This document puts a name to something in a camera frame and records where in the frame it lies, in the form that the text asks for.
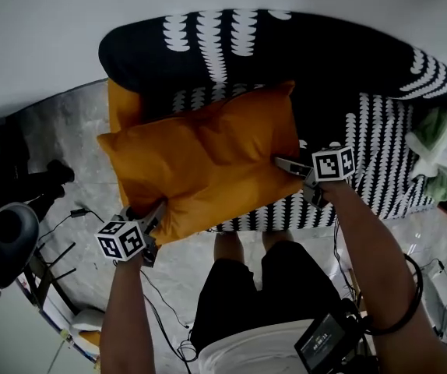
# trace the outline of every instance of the black shorts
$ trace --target black shorts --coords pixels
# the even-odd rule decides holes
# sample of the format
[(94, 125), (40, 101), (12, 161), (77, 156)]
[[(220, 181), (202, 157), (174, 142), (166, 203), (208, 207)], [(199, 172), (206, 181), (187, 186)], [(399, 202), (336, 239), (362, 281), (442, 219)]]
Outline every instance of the black shorts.
[(302, 245), (277, 242), (262, 259), (261, 291), (243, 263), (218, 259), (198, 301), (191, 342), (199, 353), (230, 335), (314, 319), (340, 300), (331, 280)]

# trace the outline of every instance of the concrete floor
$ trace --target concrete floor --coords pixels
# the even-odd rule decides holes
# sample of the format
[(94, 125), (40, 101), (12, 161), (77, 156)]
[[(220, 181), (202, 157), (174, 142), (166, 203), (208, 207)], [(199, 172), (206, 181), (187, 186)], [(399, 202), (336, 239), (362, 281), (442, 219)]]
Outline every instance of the concrete floor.
[[(119, 212), (117, 180), (108, 158), (96, 142), (97, 135), (109, 130), (105, 82), (45, 100), (21, 111), (17, 117), (30, 148), (30, 171), (44, 170), (48, 161), (59, 158), (76, 173), (76, 181), (65, 186), (66, 196), (55, 203), (40, 226), (41, 234), (80, 206), (87, 206), (105, 220)], [(412, 256), (419, 264), (424, 265), (435, 257), (447, 259), (447, 216), (440, 211), (432, 209), (415, 213), (387, 225), (405, 252), (414, 250)], [(102, 256), (93, 237), (99, 227), (99, 220), (92, 214), (70, 218), (48, 236), (42, 253), (46, 259), (52, 259), (76, 242), (76, 247), (53, 269), (54, 274), (58, 276), (76, 267), (74, 274), (61, 280), (64, 289), (78, 306), (105, 310), (114, 266)], [(260, 259), (264, 255), (260, 235), (245, 232), (240, 236), (245, 246), (246, 262), (259, 285)], [(295, 231), (294, 237), (344, 296), (347, 292), (333, 256), (332, 228)], [(342, 236), (340, 238), (340, 255), (344, 262), (348, 262)], [(155, 268), (145, 271), (167, 302), (177, 310), (181, 320), (190, 324), (212, 263), (213, 235), (201, 233), (164, 246)], [(179, 326), (173, 312), (145, 281), (144, 290), (158, 308), (172, 344), (178, 346), (187, 337), (187, 330)], [(184, 372), (185, 367), (169, 350), (151, 314), (150, 319), (157, 371)], [(194, 363), (191, 369), (197, 371)]]

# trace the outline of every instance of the cushion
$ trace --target cushion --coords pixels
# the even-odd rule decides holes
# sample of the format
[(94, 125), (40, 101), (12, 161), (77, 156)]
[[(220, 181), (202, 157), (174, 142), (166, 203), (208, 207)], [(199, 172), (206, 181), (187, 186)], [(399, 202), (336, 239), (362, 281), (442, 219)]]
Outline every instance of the cushion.
[(301, 180), (273, 163), (299, 155), (293, 88), (285, 82), (98, 137), (138, 215), (167, 201), (158, 245), (299, 190)]

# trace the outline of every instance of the forearm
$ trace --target forearm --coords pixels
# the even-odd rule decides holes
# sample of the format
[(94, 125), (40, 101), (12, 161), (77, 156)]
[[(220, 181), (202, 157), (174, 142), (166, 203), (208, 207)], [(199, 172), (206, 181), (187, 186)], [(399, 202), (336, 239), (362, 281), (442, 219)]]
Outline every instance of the forearm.
[(136, 262), (119, 263), (114, 273), (100, 338), (104, 374), (155, 372), (139, 268)]
[[(403, 318), (415, 296), (416, 285), (403, 252), (386, 226), (346, 183), (326, 188), (372, 325), (387, 329)], [(435, 336), (422, 305), (402, 329), (374, 337), (374, 342), (381, 372), (447, 373), (447, 349)]]
[(403, 252), (352, 188), (340, 188), (333, 205), (374, 326), (388, 328), (403, 317), (415, 295)]

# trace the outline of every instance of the hand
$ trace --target hand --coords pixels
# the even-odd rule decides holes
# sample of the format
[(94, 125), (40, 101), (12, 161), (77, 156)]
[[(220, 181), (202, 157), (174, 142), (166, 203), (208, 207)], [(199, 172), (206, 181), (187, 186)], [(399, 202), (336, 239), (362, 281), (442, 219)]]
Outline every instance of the hand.
[(324, 199), (331, 203), (335, 203), (344, 192), (351, 191), (353, 189), (347, 182), (340, 180), (336, 182), (320, 182), (319, 187), (324, 191)]

